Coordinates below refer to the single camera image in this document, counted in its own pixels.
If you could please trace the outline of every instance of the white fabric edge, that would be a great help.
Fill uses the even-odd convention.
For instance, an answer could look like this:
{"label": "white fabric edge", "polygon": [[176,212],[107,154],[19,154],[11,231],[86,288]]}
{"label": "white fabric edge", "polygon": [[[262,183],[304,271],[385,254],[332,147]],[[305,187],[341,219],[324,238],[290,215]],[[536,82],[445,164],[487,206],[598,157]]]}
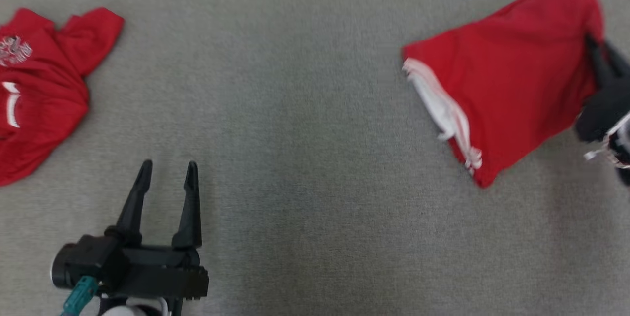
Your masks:
{"label": "white fabric edge", "polygon": [[18,121],[15,119],[15,105],[18,102],[18,98],[20,98],[20,91],[13,82],[3,82],[2,85],[11,93],[9,95],[9,100],[6,102],[7,121],[10,126],[19,128],[20,125],[18,125]]}
{"label": "white fabric edge", "polygon": [[473,174],[481,168],[483,161],[481,151],[471,146],[470,126],[464,111],[444,90],[431,67],[408,58],[403,64],[403,70],[407,72],[407,79],[413,83],[429,114],[441,129],[439,139],[455,138],[466,159],[464,166]]}

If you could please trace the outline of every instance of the gray fabric surface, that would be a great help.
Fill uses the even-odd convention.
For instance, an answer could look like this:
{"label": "gray fabric surface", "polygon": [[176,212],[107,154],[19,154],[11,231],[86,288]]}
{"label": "gray fabric surface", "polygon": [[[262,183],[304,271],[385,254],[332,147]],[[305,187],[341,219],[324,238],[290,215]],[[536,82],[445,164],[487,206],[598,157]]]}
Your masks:
{"label": "gray fabric surface", "polygon": [[[401,45],[510,1],[0,0],[0,20],[126,18],[83,123],[0,188],[0,314],[57,314],[52,257],[115,221],[145,158],[153,244],[199,164],[211,283],[189,315],[627,314],[630,204],[612,168],[568,131],[481,190],[400,71]],[[630,0],[602,2],[630,53]]]}

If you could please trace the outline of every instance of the folded red fabric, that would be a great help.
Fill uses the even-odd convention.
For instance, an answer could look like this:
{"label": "folded red fabric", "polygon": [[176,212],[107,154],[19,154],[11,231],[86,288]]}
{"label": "folded red fabric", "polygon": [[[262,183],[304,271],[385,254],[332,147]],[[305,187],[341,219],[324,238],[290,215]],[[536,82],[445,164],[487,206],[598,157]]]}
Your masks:
{"label": "folded red fabric", "polygon": [[403,69],[459,161],[487,187],[572,125],[596,83],[585,36],[603,40],[598,0],[516,0],[403,48]]}
{"label": "folded red fabric", "polygon": [[88,111],[83,81],[112,51],[124,19],[105,8],[60,30],[29,9],[0,27],[0,186],[35,171]]}

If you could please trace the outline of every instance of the shirt sleeve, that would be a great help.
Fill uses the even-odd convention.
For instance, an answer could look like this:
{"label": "shirt sleeve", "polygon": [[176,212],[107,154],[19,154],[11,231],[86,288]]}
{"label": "shirt sleeve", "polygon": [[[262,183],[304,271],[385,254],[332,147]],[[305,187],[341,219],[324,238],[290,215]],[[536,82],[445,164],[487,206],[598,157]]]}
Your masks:
{"label": "shirt sleeve", "polygon": [[81,76],[87,76],[112,51],[125,20],[106,8],[72,16],[56,42]]}

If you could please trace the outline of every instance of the red garment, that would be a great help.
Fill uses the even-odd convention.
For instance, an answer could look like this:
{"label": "red garment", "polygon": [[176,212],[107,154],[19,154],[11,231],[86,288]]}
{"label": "red garment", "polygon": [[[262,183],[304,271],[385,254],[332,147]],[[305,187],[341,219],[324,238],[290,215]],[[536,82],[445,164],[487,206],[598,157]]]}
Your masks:
{"label": "red garment", "polygon": [[587,34],[603,40],[598,0],[516,0],[407,45],[403,69],[485,188],[580,114],[596,89]]}
{"label": "red garment", "polygon": [[98,8],[57,31],[22,8],[0,27],[0,186],[33,173],[79,124],[89,101],[82,77],[112,50],[123,23]]}

